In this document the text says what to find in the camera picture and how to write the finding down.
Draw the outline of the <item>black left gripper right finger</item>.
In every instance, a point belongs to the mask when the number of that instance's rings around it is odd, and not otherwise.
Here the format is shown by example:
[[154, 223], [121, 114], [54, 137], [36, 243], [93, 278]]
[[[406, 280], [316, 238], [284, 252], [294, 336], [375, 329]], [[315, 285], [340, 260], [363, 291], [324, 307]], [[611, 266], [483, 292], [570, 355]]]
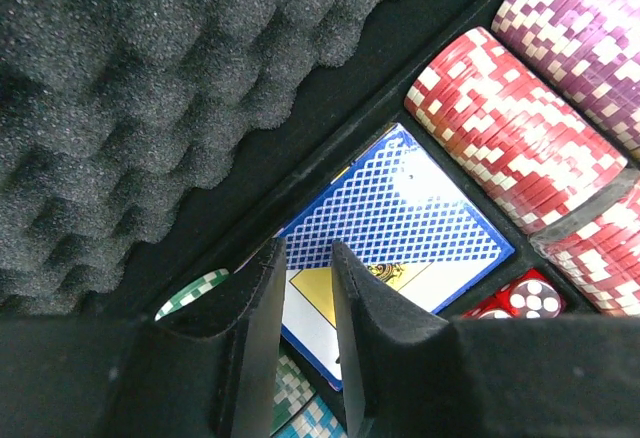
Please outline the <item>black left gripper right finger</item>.
[[448, 321], [332, 247], [347, 432], [352, 437], [635, 437], [639, 322]]

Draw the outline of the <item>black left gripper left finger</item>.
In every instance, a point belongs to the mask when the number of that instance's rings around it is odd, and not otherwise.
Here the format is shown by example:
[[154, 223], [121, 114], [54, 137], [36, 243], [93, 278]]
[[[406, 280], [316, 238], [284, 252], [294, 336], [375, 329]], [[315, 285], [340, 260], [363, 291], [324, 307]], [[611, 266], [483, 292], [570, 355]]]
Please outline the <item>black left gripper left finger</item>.
[[5, 437], [265, 437], [283, 312], [284, 242], [154, 320], [1, 322]]

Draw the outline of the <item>blue patterned card deck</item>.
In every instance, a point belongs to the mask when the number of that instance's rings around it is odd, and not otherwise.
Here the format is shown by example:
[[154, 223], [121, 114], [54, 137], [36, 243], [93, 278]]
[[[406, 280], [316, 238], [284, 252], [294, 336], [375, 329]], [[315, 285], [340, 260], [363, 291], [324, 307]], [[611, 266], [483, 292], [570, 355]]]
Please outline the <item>blue patterned card deck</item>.
[[278, 231], [286, 244], [284, 338], [341, 390], [332, 246], [436, 313], [515, 248], [401, 124], [385, 133]]

